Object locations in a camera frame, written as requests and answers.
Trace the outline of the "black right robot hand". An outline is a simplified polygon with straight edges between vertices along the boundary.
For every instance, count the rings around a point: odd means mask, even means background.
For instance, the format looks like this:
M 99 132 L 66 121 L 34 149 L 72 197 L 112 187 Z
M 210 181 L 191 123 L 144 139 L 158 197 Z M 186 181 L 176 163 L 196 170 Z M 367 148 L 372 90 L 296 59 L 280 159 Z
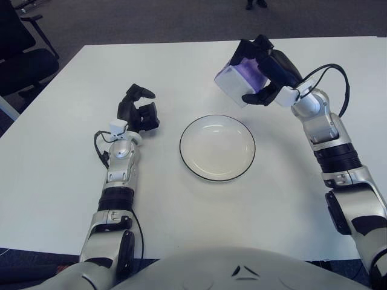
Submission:
M 274 45 L 263 34 L 253 41 L 242 39 L 229 64 L 253 89 L 253 92 L 241 97 L 249 105 L 268 106 L 282 87 L 295 88 L 302 81 L 300 72 L 291 60 L 282 51 L 274 49 Z

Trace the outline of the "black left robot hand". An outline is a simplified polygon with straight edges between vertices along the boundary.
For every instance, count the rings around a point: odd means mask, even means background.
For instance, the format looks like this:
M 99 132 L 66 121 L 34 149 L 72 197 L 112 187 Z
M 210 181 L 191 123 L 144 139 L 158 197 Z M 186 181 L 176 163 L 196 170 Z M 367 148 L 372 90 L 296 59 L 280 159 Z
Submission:
M 134 103 L 141 98 L 154 99 L 155 94 L 146 88 L 132 84 L 117 110 L 117 118 L 126 121 L 129 125 L 128 130 L 136 133 L 156 129 L 160 124 L 154 102 L 136 108 Z

